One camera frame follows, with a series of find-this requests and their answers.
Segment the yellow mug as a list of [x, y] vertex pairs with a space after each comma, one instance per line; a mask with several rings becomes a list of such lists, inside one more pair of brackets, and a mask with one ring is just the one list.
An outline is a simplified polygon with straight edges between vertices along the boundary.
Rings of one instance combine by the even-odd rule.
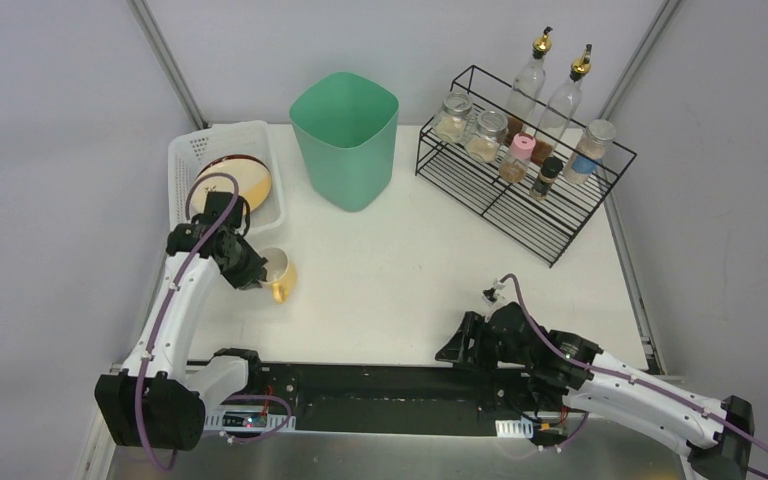
[[287, 252], [278, 247], [264, 248], [259, 255], [265, 260], [258, 286], [269, 291], [278, 304], [285, 303], [293, 293], [298, 273]]

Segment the cream plate with leaf pattern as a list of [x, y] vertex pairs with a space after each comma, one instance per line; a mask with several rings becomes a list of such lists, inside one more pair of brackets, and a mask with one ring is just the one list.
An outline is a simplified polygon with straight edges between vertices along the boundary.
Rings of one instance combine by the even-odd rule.
[[[230, 160], [210, 168], [204, 168], [197, 176], [201, 177], [214, 173], [228, 174], [238, 185], [238, 193], [244, 197], [252, 210], [256, 210], [268, 197], [272, 187], [272, 175], [266, 166], [247, 160]], [[206, 196], [212, 191], [233, 192], [230, 180], [224, 177], [212, 177], [199, 184], [192, 194], [190, 210], [201, 213]]]

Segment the black wire rack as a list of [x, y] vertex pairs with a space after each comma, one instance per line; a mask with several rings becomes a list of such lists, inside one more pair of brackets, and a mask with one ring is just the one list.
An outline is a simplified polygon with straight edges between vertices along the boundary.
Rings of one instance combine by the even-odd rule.
[[[470, 65], [449, 84], [449, 91], [464, 93], [476, 112], [494, 110], [513, 116], [504, 108], [511, 84], [478, 65]], [[525, 179], [516, 183], [502, 180], [498, 174], [501, 146], [497, 158], [490, 163], [472, 159], [462, 144], [452, 144], [433, 132], [434, 115], [421, 127], [418, 135], [415, 175], [456, 200], [467, 210], [485, 220], [501, 233], [516, 241], [541, 260], [554, 266], [579, 236], [590, 219], [599, 211], [614, 187], [624, 176], [638, 154], [631, 148], [612, 141], [606, 156], [595, 165], [583, 184], [572, 184], [560, 175], [550, 187], [548, 196], [538, 200], [530, 195], [540, 167], [528, 166]], [[552, 155], [566, 161], [576, 151], [585, 123], [573, 118], [562, 137], [553, 136]]]

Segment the pink lid spice shaker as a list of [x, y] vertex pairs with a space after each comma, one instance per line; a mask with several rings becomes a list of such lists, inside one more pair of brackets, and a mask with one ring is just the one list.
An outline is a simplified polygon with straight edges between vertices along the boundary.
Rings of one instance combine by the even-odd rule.
[[536, 140], [531, 135], [516, 134], [500, 162], [499, 177], [511, 184], [523, 180], [535, 146]]

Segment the black lid pepper shaker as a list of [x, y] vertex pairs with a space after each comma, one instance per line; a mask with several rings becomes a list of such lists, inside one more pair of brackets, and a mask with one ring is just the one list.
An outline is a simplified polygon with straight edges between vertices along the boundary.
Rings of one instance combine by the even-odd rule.
[[535, 179], [531, 189], [530, 196], [538, 201], [544, 200], [557, 177], [561, 173], [564, 163], [561, 159], [550, 156], [542, 164], [538, 177]]

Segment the glass jar with rice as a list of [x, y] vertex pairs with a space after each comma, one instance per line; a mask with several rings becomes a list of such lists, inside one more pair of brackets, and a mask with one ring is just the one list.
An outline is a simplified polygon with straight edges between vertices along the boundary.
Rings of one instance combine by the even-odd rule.
[[508, 119], [504, 113], [495, 110], [479, 112], [465, 142], [468, 156], [480, 163], [494, 161], [506, 137], [507, 127]]

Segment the silver lid spice jar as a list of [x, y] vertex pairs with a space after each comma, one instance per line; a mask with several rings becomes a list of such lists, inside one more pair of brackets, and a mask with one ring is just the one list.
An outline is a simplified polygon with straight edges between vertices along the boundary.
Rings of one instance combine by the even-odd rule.
[[610, 121], [597, 119], [590, 122], [564, 167], [564, 178], [574, 185], [584, 184], [601, 164], [615, 138], [616, 127]]

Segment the glass jar with grains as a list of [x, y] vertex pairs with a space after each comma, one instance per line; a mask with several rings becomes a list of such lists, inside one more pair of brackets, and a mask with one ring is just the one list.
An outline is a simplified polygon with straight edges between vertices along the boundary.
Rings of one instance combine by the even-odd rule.
[[432, 122], [432, 131], [441, 140], [459, 143], [469, 124], [473, 103], [468, 95], [450, 92]]

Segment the gold spout oil bottle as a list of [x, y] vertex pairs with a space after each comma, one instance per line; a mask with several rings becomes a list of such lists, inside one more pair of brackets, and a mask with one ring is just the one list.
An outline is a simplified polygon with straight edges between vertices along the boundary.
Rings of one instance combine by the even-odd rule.
[[509, 146], [519, 134], [536, 106], [536, 100], [545, 82], [545, 56], [552, 48], [551, 26], [532, 43], [531, 57], [515, 76], [504, 109], [508, 112], [507, 135], [504, 145]]

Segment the red rimmed plate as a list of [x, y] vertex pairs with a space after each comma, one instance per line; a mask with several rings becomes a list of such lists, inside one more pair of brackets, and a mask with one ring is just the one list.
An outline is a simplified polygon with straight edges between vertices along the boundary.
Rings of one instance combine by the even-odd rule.
[[251, 155], [232, 154], [232, 155], [226, 155], [226, 156], [223, 156], [223, 157], [220, 157], [220, 158], [217, 158], [217, 159], [211, 161], [210, 163], [208, 163], [205, 166], [205, 168], [210, 168], [210, 167], [213, 167], [215, 165], [218, 165], [220, 163], [227, 162], [227, 161], [230, 161], [230, 160], [247, 160], [247, 161], [256, 162], [256, 163], [261, 164], [263, 166], [266, 165], [261, 159], [259, 159], [257, 157], [254, 157], [254, 156], [251, 156]]

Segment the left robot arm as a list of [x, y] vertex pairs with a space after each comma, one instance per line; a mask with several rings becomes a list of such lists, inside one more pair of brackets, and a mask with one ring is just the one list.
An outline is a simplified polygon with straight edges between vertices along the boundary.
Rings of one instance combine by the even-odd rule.
[[257, 289], [266, 259], [227, 226], [179, 224], [168, 235], [164, 286], [116, 374], [99, 377], [94, 397], [113, 441], [125, 447], [189, 451], [206, 416], [243, 390], [257, 356], [226, 348], [186, 371], [201, 311], [214, 286]]

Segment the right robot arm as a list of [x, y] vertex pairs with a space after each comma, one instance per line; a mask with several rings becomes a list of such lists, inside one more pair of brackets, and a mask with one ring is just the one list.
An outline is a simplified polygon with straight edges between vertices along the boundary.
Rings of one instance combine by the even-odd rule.
[[546, 330], [515, 302], [488, 316], [466, 312], [435, 358], [474, 371], [519, 365], [540, 394], [656, 440], [706, 479], [744, 479], [749, 472], [754, 417], [748, 401], [667, 383], [577, 334]]

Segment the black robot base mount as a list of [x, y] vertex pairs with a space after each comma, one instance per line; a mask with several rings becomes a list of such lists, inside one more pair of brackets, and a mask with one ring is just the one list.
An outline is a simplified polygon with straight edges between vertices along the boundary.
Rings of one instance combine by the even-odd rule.
[[522, 369], [263, 363], [220, 425], [244, 436], [290, 413], [301, 432], [490, 437], [499, 421], [556, 425], [560, 394]]

